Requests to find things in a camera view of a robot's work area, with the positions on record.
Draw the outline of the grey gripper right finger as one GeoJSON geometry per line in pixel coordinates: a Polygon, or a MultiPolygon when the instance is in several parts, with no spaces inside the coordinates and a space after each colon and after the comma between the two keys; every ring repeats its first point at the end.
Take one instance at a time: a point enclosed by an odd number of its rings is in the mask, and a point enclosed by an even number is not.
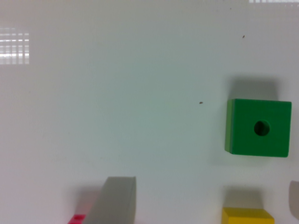
{"type": "Polygon", "coordinates": [[[299,220],[299,182],[292,181],[289,185],[289,208],[291,214],[299,220]]]}

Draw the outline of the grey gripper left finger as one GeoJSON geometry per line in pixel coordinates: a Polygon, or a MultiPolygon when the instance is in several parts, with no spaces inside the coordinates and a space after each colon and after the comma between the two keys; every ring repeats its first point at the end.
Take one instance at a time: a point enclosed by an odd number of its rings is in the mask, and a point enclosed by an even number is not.
{"type": "Polygon", "coordinates": [[[136,178],[111,176],[82,224],[135,224],[136,178]]]}

